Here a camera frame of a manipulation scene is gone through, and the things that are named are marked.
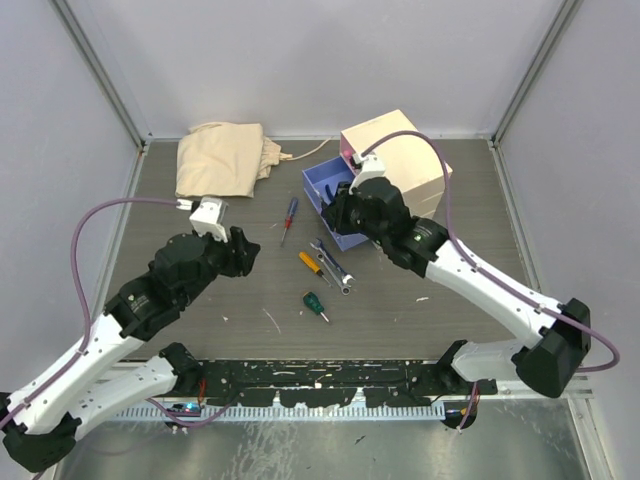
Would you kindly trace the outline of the orange handle screwdriver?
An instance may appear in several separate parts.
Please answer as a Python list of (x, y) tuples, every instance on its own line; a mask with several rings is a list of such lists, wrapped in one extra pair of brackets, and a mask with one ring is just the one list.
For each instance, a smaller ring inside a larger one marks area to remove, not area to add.
[(330, 280), (326, 277), (324, 271), (309, 254), (301, 251), (298, 254), (298, 257), (316, 276), (323, 279), (329, 285), (329, 287), (332, 287), (332, 284)]

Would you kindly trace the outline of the pastel mini drawer chest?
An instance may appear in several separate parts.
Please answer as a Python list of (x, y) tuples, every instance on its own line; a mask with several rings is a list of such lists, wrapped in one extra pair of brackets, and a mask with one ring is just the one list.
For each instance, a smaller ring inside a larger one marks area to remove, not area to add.
[[(385, 164), (382, 177), (363, 182), (352, 194), (361, 198), (368, 235), (339, 235), (321, 217), (320, 194), (326, 184), (350, 184), (354, 153), (376, 154)], [(366, 241), (386, 252), (422, 243), (438, 245), (447, 228), (434, 219), (446, 201), (452, 168), (433, 141), (420, 133), (400, 110), (349, 127), (340, 133), (336, 158), (302, 172), (304, 192), (325, 225), (329, 239), (345, 252)]]

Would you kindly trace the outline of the green handle screwdriver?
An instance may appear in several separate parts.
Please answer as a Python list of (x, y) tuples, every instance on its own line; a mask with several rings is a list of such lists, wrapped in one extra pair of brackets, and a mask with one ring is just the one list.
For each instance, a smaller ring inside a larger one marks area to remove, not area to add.
[(315, 315), (321, 317), (327, 324), (330, 324), (330, 319), (325, 313), (325, 308), (320, 302), (318, 296), (314, 292), (307, 292), (302, 297), (304, 305)]

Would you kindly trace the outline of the blue handle pliers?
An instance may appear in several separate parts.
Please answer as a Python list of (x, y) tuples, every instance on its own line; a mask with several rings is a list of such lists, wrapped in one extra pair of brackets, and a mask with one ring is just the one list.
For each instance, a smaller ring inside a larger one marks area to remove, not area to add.
[(320, 194), (320, 205), (322, 209), (334, 208), (339, 204), (340, 197), (340, 185), (326, 184), (324, 190)]

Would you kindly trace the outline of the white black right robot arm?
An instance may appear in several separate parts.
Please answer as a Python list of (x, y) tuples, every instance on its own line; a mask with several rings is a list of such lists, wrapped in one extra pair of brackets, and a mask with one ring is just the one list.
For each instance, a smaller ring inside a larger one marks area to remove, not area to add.
[(558, 398), (591, 348), (589, 307), (566, 303), (515, 281), (475, 255), (432, 219), (410, 213), (399, 189), (377, 177), (338, 184), (321, 215), (339, 235), (362, 234), (396, 266), (443, 285), (503, 325), (511, 341), (459, 341), (443, 356), (438, 379), (459, 394), (479, 380), (519, 379)]

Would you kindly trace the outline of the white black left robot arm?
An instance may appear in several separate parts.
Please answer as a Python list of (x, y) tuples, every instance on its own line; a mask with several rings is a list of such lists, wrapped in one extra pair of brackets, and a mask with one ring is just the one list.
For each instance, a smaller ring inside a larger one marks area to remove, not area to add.
[(58, 463), (111, 415), (156, 395), (196, 393), (201, 364), (174, 342), (141, 367), (104, 384), (113, 364), (141, 348), (218, 276), (248, 275), (261, 247), (239, 227), (228, 241), (180, 234), (159, 249), (143, 275), (125, 283), (80, 340), (29, 385), (1, 397), (2, 443), (31, 473)]

